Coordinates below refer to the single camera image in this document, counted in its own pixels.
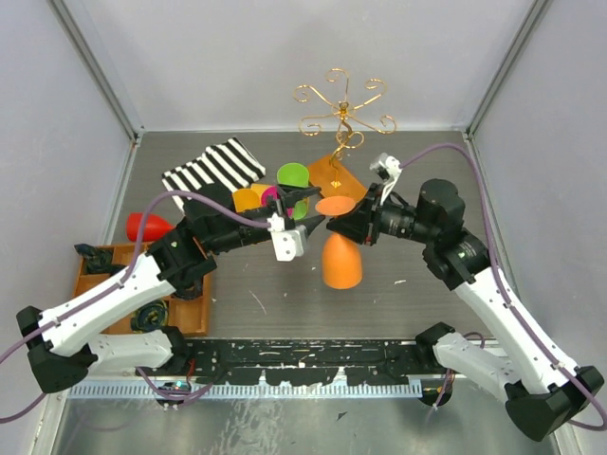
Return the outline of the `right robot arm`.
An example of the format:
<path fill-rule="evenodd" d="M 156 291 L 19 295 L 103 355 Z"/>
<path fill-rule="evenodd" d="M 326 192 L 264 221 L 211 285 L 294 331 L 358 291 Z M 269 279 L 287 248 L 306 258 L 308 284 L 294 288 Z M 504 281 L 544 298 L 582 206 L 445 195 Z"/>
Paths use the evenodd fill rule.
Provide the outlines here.
<path fill-rule="evenodd" d="M 506 353 L 493 355 L 439 322 L 415 339 L 419 368 L 462 373 L 504 404 L 512 423 L 533 441 L 572 422 L 601 389 L 603 376 L 567 355 L 526 310 L 485 244 L 464 227 L 465 202 L 458 189 L 431 179 L 414 206 L 383 190 L 371 185 L 351 211 L 329 221 L 328 229 L 359 245 L 371 246 L 380 235 L 424 245 L 428 269 L 473 310 Z"/>

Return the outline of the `orange plastic wine glass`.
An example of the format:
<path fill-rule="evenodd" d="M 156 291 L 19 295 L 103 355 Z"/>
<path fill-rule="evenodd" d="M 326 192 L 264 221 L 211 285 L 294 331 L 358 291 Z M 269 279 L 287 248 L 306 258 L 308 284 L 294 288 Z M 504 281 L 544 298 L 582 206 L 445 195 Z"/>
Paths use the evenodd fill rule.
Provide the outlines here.
<path fill-rule="evenodd" d="M 355 201 L 344 195 L 323 198 L 316 211 L 325 216 L 343 215 L 355 207 Z M 363 275 L 359 247 L 341 234 L 331 233 L 322 249 L 322 278 L 324 283 L 338 290 L 357 286 Z"/>

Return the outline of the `yellow-orange plastic wine glass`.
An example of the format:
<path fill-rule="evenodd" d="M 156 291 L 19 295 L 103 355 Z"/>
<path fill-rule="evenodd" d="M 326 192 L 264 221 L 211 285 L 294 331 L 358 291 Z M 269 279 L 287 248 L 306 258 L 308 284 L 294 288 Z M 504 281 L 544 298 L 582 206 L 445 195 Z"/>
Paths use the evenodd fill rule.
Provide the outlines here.
<path fill-rule="evenodd" d="M 262 206 L 260 195 L 251 188 L 244 188 L 235 191 L 232 194 L 232 200 L 236 212 L 259 209 Z"/>

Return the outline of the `gold wire wine glass rack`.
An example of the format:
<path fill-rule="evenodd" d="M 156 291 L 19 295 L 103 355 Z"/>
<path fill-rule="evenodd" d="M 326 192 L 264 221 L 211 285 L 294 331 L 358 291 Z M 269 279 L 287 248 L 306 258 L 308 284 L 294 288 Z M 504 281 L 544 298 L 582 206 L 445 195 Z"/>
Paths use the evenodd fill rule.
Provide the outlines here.
<path fill-rule="evenodd" d="M 343 96 L 338 101 L 329 100 L 321 91 L 310 84 L 300 84 L 293 91 L 293 99 L 299 103 L 307 103 L 313 97 L 317 97 L 329 107 L 326 115 L 305 116 L 300 119 L 298 129 L 306 137 L 317 137 L 322 132 L 322 122 L 328 118 L 337 121 L 335 132 L 336 148 L 333 152 L 325 155 L 307 166 L 309 172 L 309 183 L 321 189 L 321 196 L 348 196 L 359 201 L 366 193 L 366 188 L 360 183 L 346 167 L 341 163 L 348 152 L 357 149 L 365 141 L 362 131 L 353 127 L 354 124 L 362 126 L 380 135 L 388 136 L 396 131 L 395 119 L 389 115 L 380 117 L 378 127 L 359 118 L 359 111 L 375 101 L 379 100 L 387 92 L 387 84 L 378 78 L 371 78 L 364 84 L 364 88 L 373 93 L 368 100 L 355 104 L 349 100 L 349 73 L 342 68 L 332 68 L 325 73 L 325 79 L 329 83 L 344 80 Z"/>

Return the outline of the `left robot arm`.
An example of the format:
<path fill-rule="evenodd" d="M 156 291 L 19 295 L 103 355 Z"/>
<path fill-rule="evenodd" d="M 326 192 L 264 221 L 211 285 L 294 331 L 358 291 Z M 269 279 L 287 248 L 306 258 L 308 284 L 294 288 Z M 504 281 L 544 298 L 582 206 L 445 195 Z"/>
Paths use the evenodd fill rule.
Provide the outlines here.
<path fill-rule="evenodd" d="M 317 187 L 282 186 L 266 206 L 243 212 L 235 211 L 230 191 L 217 184 L 208 189 L 210 195 L 175 190 L 157 196 L 149 209 L 178 196 L 185 210 L 160 240 L 142 247 L 137 239 L 131 262 L 80 296 L 46 310 L 28 306 L 17 314 L 42 392 L 67 390 L 94 371 L 184 373 L 190 353 L 178 328 L 130 335 L 107 335 L 105 329 L 147 303 L 203 282 L 222 252 L 270 241 L 279 262 L 303 256 L 309 235 L 324 219 L 317 215 L 296 221 L 288 215 L 298 201 L 318 194 Z"/>

